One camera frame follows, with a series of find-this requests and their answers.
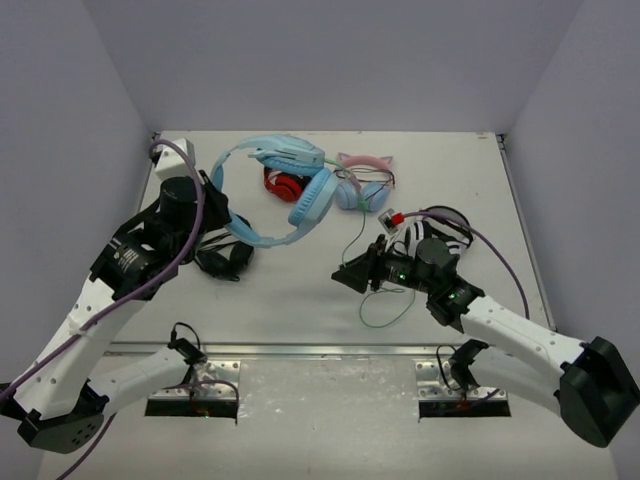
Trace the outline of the light blue headphones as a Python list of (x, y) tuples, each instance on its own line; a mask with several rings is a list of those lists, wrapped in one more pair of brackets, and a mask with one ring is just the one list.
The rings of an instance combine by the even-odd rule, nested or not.
[(233, 149), (249, 149), (249, 156), (263, 165), (265, 188), (293, 205), (288, 223), (294, 231), (283, 238), (261, 236), (231, 211), (226, 225), (230, 234), (252, 247), (271, 248), (298, 241), (322, 221), (339, 184), (337, 176), (325, 167), (323, 150), (288, 134), (253, 136)]

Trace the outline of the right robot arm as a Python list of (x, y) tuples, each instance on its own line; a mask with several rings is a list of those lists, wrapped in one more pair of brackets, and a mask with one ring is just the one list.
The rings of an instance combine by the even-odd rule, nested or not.
[(361, 294), (384, 282), (426, 294), (431, 316), (469, 338), (449, 360), (458, 386), (505, 390), (556, 414), (590, 445), (607, 447), (639, 406), (639, 387), (616, 346), (514, 313), (461, 277), (457, 264), (441, 240), (425, 239), (414, 255), (401, 256), (379, 236), (331, 277)]

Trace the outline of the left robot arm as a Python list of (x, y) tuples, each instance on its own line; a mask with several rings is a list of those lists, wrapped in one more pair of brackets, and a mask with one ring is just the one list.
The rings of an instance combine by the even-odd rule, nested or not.
[(71, 311), (33, 364), (1, 387), (1, 413), (31, 448), (77, 451), (129, 404), (190, 379), (205, 355), (172, 335), (146, 359), (104, 376), (93, 370), (122, 328), (190, 263), (202, 236), (230, 220), (204, 171), (173, 176), (122, 224), (92, 264)]

